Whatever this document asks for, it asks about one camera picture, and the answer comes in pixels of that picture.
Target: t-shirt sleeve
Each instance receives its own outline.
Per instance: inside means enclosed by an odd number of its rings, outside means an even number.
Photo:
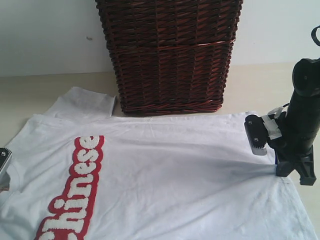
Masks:
[[[111,117],[115,103],[116,97],[75,86],[60,96],[43,115],[88,123]]]

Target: brown wicker basket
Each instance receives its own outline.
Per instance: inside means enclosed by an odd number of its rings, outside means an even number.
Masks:
[[[95,0],[125,114],[215,112],[243,0]]]

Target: t-shirt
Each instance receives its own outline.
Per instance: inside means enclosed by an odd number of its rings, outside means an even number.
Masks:
[[[8,144],[1,240],[316,240],[273,151],[253,155],[249,113],[114,117],[72,88]]]

